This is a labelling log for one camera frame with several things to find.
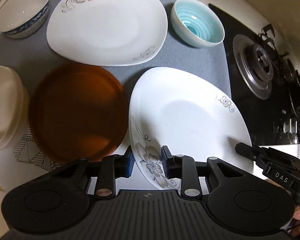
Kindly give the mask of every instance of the white plate with flower design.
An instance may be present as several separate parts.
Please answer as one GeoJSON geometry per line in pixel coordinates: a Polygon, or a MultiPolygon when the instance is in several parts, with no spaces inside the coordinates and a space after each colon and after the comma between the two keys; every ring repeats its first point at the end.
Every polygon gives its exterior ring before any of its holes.
{"type": "Polygon", "coordinates": [[[158,54],[167,29],[159,0],[61,0],[47,40],[55,52],[80,63],[136,65],[158,54]]]}
{"type": "MultiPolygon", "coordinates": [[[[238,155],[239,142],[251,145],[243,118],[220,89],[188,72],[156,67],[136,83],[129,109],[130,142],[136,163],[158,189],[180,190],[180,179],[167,179],[161,147],[172,155],[206,162],[217,157],[253,173],[253,162],[238,155]]],[[[208,193],[204,178],[202,192],[208,193]]]]}

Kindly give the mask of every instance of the brown plate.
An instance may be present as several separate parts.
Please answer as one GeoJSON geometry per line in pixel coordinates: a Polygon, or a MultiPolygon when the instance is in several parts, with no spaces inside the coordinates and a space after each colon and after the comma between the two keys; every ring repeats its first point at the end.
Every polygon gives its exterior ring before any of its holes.
{"type": "Polygon", "coordinates": [[[101,67],[61,67],[37,87],[29,106],[34,141],[52,160],[64,164],[113,153],[128,128],[128,101],[121,84],[101,67]]]}

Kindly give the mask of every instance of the turquoise bowl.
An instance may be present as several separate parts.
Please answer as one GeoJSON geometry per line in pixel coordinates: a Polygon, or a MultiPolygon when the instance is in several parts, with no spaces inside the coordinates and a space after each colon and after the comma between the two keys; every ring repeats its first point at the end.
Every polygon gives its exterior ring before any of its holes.
{"type": "Polygon", "coordinates": [[[225,38],[218,16],[197,0],[177,0],[171,10],[171,24],[181,39],[196,48],[216,46],[225,38]]]}

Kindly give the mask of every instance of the metal screw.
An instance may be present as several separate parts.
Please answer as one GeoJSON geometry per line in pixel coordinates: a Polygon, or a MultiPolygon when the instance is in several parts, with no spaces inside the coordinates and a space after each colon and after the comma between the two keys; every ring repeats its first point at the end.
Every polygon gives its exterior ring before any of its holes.
{"type": "Polygon", "coordinates": [[[112,191],[109,190],[108,188],[100,188],[97,190],[97,195],[100,197],[108,197],[112,194],[112,191]]]}
{"type": "Polygon", "coordinates": [[[188,188],[185,190],[185,195],[188,197],[196,197],[200,194],[200,191],[195,188],[188,188]]]}

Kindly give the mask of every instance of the bowl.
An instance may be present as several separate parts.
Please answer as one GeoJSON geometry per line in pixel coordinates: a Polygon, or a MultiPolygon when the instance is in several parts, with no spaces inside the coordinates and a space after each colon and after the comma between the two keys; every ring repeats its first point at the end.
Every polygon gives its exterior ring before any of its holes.
{"type": "Polygon", "coordinates": [[[49,0],[8,0],[0,9],[0,32],[25,38],[43,25],[49,9],[49,0]]]}
{"type": "Polygon", "coordinates": [[[197,0],[177,0],[171,10],[171,24],[181,39],[196,48],[216,46],[225,37],[218,16],[197,0]]]}
{"type": "Polygon", "coordinates": [[[0,66],[0,150],[13,147],[28,127],[29,95],[18,74],[0,66]]]}

